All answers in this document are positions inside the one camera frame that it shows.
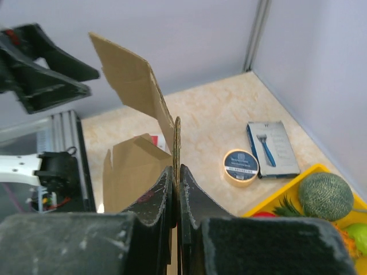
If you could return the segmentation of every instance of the yellow basket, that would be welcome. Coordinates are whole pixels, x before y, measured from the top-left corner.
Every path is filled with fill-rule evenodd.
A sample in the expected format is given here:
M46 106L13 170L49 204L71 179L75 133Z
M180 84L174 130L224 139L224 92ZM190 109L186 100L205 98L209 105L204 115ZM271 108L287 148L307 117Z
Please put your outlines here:
M315 164L311 166L305 172L294 178L290 183L286 184L284 187L282 187L277 192L272 194L266 200L262 201L256 207L245 213L243 217L251 217L257 212L261 211L272 213L275 206L280 206L279 201L281 201L285 195L287 195L288 199L292 200L292 203L297 208L297 210L301 211L302 208L298 201L299 184L308 175L318 172L330 172L330 170L328 170L326 166L322 164ZM367 209L367 204L357 194L354 194L353 207L355 209ZM344 227L347 227L352 223L356 222L365 223L366 221L367 221L367 213L352 211L347 216L337 221L336 224L343 229ZM355 268L359 275L367 275L367 257L362 257L358 259Z

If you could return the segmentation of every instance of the red tomato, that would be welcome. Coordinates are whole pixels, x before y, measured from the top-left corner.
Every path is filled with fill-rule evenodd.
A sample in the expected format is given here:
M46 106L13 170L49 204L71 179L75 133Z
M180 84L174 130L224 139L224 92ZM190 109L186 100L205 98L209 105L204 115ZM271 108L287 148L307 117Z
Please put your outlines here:
M269 212L258 212L252 216L253 217L277 217L277 215L273 213L269 213Z

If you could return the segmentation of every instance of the roll of tape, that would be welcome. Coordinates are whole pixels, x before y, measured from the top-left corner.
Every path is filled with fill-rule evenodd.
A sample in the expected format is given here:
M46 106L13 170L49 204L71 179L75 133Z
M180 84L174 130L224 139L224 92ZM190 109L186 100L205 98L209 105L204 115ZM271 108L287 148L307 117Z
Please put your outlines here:
M247 151L235 149L229 151L223 159L224 178L233 186L248 186L259 173L256 158Z

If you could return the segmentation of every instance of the marble tabletop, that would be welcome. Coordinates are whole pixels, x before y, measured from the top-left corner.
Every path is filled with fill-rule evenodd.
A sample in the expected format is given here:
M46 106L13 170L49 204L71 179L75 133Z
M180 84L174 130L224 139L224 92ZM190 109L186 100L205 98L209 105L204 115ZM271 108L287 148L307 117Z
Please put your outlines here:
M322 163L339 174L302 127L252 73L226 78L165 97L173 118L181 117L181 163L198 185L223 208L242 215L289 179L256 179L246 188L231 186L221 168L226 152L250 151L249 121L281 120L301 171ZM102 170L108 149L143 133L160 133L157 121L129 107L84 119L83 131L96 206L103 211Z

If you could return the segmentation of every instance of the white wall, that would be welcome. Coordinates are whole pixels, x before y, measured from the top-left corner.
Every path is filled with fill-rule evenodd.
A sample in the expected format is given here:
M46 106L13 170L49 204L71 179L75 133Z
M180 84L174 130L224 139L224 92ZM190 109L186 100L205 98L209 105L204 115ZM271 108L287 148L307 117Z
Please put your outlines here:
M367 199L367 1L274 0L253 70Z
M242 71L257 2L4 0L0 23L37 22L60 48L100 69L88 38L89 31L96 32L147 59L167 94ZM104 77L86 84L92 97L32 116L13 93L0 95L0 128L65 109L86 117L121 106Z

